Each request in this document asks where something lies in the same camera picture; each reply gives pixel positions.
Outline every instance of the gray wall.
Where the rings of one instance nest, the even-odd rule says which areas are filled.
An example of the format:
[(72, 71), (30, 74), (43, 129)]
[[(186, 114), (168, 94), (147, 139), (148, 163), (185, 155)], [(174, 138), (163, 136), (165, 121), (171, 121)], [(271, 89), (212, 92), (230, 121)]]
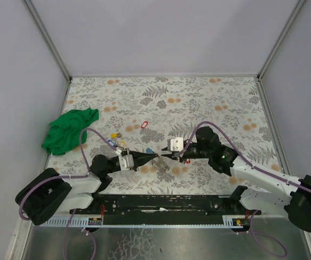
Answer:
[(297, 0), (33, 0), (72, 75), (257, 74)]
[(311, 0), (263, 83), (293, 173), (311, 175)]
[(0, 259), (18, 219), (14, 198), (40, 172), (65, 86), (21, 0), (0, 0)]

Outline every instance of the blue object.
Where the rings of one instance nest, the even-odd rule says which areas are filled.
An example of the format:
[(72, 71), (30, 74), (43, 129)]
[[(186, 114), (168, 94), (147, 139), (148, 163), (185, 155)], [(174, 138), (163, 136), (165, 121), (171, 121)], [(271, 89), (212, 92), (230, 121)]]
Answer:
[(152, 149), (147, 148), (147, 149), (146, 149), (146, 153), (152, 154), (152, 153), (154, 153), (154, 152), (153, 152), (153, 150), (152, 150)]
[(107, 142), (110, 143), (111, 145), (113, 145), (114, 147), (117, 146), (112, 140), (108, 140)]

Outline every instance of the patterned fabric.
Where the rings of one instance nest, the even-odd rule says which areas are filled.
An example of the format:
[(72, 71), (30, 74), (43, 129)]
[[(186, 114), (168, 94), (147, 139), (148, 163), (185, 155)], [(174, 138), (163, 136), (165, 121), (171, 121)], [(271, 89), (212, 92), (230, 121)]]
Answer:
[[(100, 119), (91, 127), (107, 139), (121, 133), (114, 141), (124, 141), (130, 150), (150, 148), (160, 154), (167, 139), (186, 139), (198, 123), (207, 120), (221, 126), (252, 160), (280, 170), (252, 77), (74, 78), (64, 112), (88, 107), (100, 112)], [(144, 121), (148, 125), (141, 129)], [(221, 134), (219, 137), (227, 145)], [(89, 162), (97, 154), (115, 156), (92, 132), (83, 146)], [(60, 174), (86, 173), (79, 148), (52, 155), (48, 166)], [(110, 174), (113, 181), (104, 193), (230, 194), (237, 185), (252, 187), (242, 179), (215, 172), (205, 159), (179, 164), (156, 158), (139, 170)]]

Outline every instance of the white wall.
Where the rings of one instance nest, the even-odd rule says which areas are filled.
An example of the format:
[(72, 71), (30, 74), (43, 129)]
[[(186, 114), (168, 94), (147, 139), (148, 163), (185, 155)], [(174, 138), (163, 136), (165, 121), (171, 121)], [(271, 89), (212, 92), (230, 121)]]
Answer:
[(263, 83), (294, 174), (311, 175), (311, 0)]
[(33, 0), (72, 75), (257, 74), (297, 0)]
[(18, 218), (15, 196), (40, 172), (65, 86), (21, 0), (0, 0), (0, 259)]

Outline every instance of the green towel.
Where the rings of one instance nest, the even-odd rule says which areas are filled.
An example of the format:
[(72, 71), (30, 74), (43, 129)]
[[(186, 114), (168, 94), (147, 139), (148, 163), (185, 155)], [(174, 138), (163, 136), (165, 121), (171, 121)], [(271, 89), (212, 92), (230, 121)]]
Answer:
[[(98, 119), (97, 109), (70, 110), (49, 124), (51, 128), (42, 147), (47, 150), (48, 154), (65, 154), (80, 145), (81, 131)], [(82, 135), (82, 143), (84, 144), (86, 140), (87, 132)]]

